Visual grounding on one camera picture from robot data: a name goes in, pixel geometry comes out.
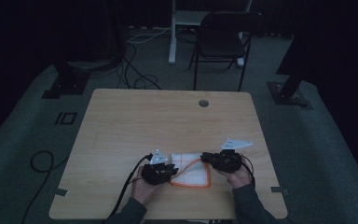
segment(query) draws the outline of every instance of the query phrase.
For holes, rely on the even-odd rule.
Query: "chair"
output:
[[[196,46],[188,67],[190,69],[192,63],[195,63],[193,90],[197,86],[199,63],[230,62],[227,68],[229,69],[237,58],[243,58],[244,64],[238,87],[238,91],[240,91],[248,62],[251,39],[260,30],[262,22],[263,17],[258,12],[217,11],[207,14],[201,21]],[[243,43],[240,32],[245,35]]]

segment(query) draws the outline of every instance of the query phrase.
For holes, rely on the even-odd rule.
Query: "orange object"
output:
[[[172,154],[172,163],[179,168],[172,178],[172,186],[204,189],[211,186],[209,165],[202,162],[199,153]]]

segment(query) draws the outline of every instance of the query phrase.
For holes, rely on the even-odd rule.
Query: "gray sleeve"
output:
[[[133,198],[129,198],[127,204],[120,213],[108,218],[105,224],[139,224],[146,214],[146,208]]]
[[[269,224],[278,223],[258,199],[252,185],[232,190],[235,203],[235,214],[240,224]]]

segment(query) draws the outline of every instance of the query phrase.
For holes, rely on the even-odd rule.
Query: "hand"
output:
[[[132,180],[131,197],[145,206],[150,202],[152,196],[162,187],[162,184],[154,186],[144,181],[141,177],[143,169],[144,167],[140,166],[138,175]]]
[[[242,157],[242,162],[246,163],[246,159]],[[245,185],[249,185],[252,183],[251,175],[248,170],[242,165],[240,170],[230,174],[223,171],[216,170],[217,173],[224,175],[227,178],[227,182],[232,186],[232,188],[237,189]]]

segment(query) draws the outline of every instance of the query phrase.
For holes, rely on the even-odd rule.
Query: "white desk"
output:
[[[248,1],[245,5],[245,11],[249,11],[252,0]],[[172,0],[172,32],[171,32],[171,45],[170,55],[168,58],[169,64],[176,62],[176,25],[200,25],[202,19],[208,14],[208,11],[183,11],[176,10],[176,0]],[[243,59],[237,60],[239,67],[243,66]]]

